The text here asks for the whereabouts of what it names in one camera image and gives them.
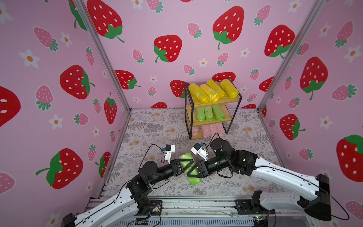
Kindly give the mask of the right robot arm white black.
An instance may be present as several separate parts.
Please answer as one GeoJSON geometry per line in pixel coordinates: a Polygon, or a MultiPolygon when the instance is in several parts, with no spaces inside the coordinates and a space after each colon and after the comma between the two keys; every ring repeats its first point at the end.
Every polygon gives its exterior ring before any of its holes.
{"type": "Polygon", "coordinates": [[[215,157],[197,162],[187,172],[188,177],[205,178],[228,168],[232,173],[271,181],[290,191],[276,194],[256,191],[251,201],[254,207],[298,210],[322,221],[332,219],[330,180],[327,176],[309,176],[277,166],[252,152],[236,150],[220,138],[214,139],[210,147],[215,157]]]}

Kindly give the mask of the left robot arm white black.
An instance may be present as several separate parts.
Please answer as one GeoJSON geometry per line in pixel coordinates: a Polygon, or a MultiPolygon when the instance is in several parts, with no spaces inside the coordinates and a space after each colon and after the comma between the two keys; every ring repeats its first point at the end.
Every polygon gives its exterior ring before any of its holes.
{"type": "Polygon", "coordinates": [[[156,162],[148,161],[116,195],[89,211],[66,215],[61,226],[110,227],[138,212],[144,212],[150,205],[147,195],[152,192],[151,185],[183,174],[193,163],[192,159],[174,159],[170,164],[158,167],[156,162]]]}

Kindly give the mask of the green trash bag roll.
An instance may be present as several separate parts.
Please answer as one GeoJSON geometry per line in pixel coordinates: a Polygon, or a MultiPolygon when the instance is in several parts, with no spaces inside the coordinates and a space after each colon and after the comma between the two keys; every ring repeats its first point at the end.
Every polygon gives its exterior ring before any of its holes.
{"type": "Polygon", "coordinates": [[[225,120],[226,116],[225,116],[222,108],[220,107],[220,105],[212,106],[212,110],[213,110],[214,117],[218,122],[225,120]]]}
{"type": "Polygon", "coordinates": [[[187,166],[190,164],[190,161],[184,161],[181,162],[182,168],[185,169],[185,174],[186,174],[186,179],[189,181],[191,186],[195,186],[197,184],[199,184],[201,182],[201,178],[196,178],[196,177],[188,177],[187,174],[191,173],[191,175],[198,175],[199,172],[197,170],[197,168],[194,168],[196,162],[192,156],[191,153],[186,153],[183,154],[179,157],[179,159],[191,159],[193,160],[193,164],[191,164],[188,168],[187,166]]]}
{"type": "Polygon", "coordinates": [[[202,121],[206,120],[204,107],[198,107],[196,109],[196,119],[199,122],[202,122],[202,121]]]}
{"type": "Polygon", "coordinates": [[[204,107],[205,119],[206,121],[210,122],[214,119],[212,106],[204,107]]]}

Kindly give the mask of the pink trash bag roll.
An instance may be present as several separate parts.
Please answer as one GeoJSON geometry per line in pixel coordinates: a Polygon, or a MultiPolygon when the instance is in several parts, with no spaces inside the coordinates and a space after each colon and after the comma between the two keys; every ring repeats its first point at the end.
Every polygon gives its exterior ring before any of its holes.
{"type": "Polygon", "coordinates": [[[217,128],[216,128],[216,124],[210,124],[210,136],[214,136],[215,133],[217,133],[217,128]]]}
{"type": "Polygon", "coordinates": [[[216,130],[219,136],[224,136],[226,134],[222,123],[216,124],[216,130]]]}
{"type": "Polygon", "coordinates": [[[204,138],[208,138],[211,135],[211,131],[210,131],[210,126],[209,125],[203,125],[200,127],[201,131],[202,131],[202,136],[204,138]]]}
{"type": "Polygon", "coordinates": [[[197,136],[199,134],[199,127],[194,126],[192,128],[192,136],[197,136]]]}

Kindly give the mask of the yellow trash bag roll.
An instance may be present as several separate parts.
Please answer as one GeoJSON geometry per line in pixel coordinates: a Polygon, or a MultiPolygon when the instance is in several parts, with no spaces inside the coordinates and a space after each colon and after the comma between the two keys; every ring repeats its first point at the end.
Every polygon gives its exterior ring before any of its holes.
{"type": "Polygon", "coordinates": [[[201,87],[195,83],[189,85],[189,92],[202,104],[207,104],[210,101],[210,98],[205,94],[201,87]]]}
{"type": "Polygon", "coordinates": [[[215,103],[220,99],[220,94],[207,84],[201,84],[200,88],[209,97],[211,103],[215,103]]]}
{"type": "Polygon", "coordinates": [[[238,90],[229,79],[222,80],[220,87],[230,98],[236,98],[239,95],[238,90]]]}
{"type": "Polygon", "coordinates": [[[220,98],[222,98],[223,96],[225,96],[225,92],[221,89],[221,87],[213,80],[213,79],[210,79],[208,82],[207,82],[207,85],[212,88],[213,90],[215,90],[220,98]]]}

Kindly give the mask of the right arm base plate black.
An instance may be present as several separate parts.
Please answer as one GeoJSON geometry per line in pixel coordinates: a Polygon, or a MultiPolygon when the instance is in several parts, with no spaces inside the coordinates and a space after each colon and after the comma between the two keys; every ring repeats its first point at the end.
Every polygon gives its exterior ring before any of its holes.
{"type": "Polygon", "coordinates": [[[276,214],[275,210],[267,210],[261,206],[259,201],[254,200],[235,200],[235,209],[239,215],[276,214]]]}

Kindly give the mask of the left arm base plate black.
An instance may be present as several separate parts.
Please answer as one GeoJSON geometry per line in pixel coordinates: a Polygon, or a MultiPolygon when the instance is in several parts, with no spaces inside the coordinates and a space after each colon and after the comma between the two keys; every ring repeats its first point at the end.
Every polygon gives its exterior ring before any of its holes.
{"type": "Polygon", "coordinates": [[[143,206],[141,206],[141,208],[139,208],[139,211],[136,214],[136,216],[161,215],[162,207],[163,207],[162,200],[151,200],[149,203],[145,203],[143,204],[143,206]]]}

